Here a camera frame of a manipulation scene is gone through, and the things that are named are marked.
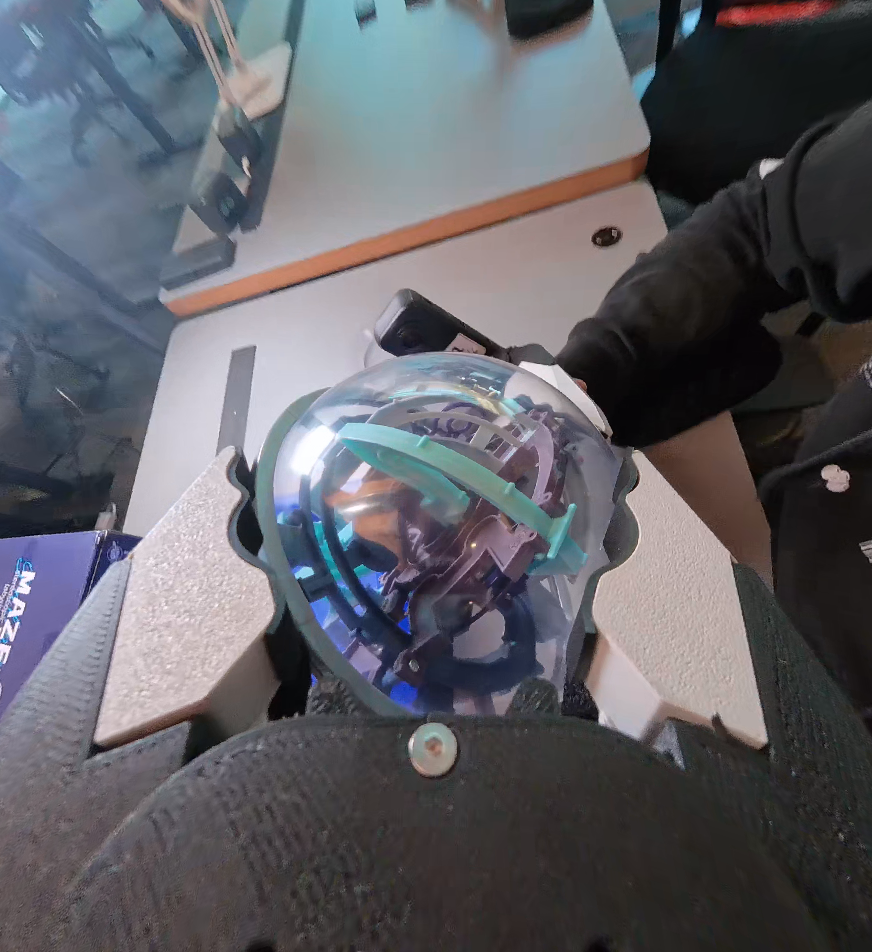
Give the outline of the black round pad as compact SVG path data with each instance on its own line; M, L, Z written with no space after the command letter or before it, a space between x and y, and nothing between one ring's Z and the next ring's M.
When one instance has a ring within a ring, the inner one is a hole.
M527 42L553 31L573 26L588 16L594 2L587 1L504 1L504 17L509 36Z

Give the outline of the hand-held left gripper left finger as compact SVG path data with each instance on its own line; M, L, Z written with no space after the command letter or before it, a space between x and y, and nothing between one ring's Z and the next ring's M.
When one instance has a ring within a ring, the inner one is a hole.
M263 720L279 687L265 637L283 609L238 540L246 468L225 447L127 558L98 746L194 720L228 738Z

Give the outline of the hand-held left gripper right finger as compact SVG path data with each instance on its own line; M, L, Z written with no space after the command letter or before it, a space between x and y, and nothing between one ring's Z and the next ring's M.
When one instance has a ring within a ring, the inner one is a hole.
M597 639L585 686L599 724L648 743L666 720L718 722L748 747L765 747L763 707L734 561L639 450L621 499L633 545L598 578Z

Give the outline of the grey desk with wooden edge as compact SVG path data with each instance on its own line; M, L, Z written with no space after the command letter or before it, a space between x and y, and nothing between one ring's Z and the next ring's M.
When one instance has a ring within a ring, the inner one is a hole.
M512 39L502 4L303 2L257 226L179 317L552 208L644 172L650 136L603 2Z

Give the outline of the person's right forearm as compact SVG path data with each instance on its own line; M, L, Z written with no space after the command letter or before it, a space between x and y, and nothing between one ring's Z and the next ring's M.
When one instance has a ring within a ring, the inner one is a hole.
M872 319L872 100L756 162L577 324L558 363L622 446L653 446L738 406L780 365L763 317L797 303Z

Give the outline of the black strip on table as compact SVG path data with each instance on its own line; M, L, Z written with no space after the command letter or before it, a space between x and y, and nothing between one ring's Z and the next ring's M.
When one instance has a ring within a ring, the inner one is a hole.
M236 349L230 354L216 445L218 454L228 447L244 449L256 351L257 348L252 345Z

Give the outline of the dark blue cardboard box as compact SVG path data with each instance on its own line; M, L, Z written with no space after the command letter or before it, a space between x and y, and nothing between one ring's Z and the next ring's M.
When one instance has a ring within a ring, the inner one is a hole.
M0 539L0 720L99 579L139 541L112 530Z

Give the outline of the flat black box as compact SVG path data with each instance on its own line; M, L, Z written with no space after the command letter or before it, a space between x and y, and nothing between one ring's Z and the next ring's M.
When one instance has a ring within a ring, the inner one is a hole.
M227 236L216 236L183 252L168 256L160 273L160 287L176 291L230 268L235 260L236 244Z

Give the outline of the black charger block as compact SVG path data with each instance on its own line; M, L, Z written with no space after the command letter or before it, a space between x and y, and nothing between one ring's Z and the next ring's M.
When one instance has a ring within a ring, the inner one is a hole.
M216 110L191 183L189 206L210 232L229 236L249 207L249 188L263 156L263 136L246 113Z

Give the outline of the white figure stand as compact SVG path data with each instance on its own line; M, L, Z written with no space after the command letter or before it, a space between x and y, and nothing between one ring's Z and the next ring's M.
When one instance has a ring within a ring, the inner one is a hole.
M188 44L209 69L219 99L251 121L275 113L283 103L292 49L286 40L266 41L263 52L246 56L224 1L163 1L173 20L189 31Z

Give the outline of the clear plastic maze ball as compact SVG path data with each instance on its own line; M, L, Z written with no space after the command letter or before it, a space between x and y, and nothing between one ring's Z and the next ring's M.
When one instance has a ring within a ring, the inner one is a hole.
M254 507L310 707L593 716L576 672L621 468L486 356L392 358L299 398L263 440Z

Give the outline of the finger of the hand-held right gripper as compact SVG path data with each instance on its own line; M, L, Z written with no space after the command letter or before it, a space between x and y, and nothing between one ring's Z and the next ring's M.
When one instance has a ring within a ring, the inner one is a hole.
M612 428L604 412L586 389L558 364L519 363L518 387L520 393L536 405L544 404L560 411L573 408L600 435L608 440L612 438Z

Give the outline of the person's black sweatshirt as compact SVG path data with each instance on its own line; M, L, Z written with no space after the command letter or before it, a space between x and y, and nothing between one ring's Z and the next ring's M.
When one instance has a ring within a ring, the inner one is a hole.
M777 598L872 735L872 354L763 495Z

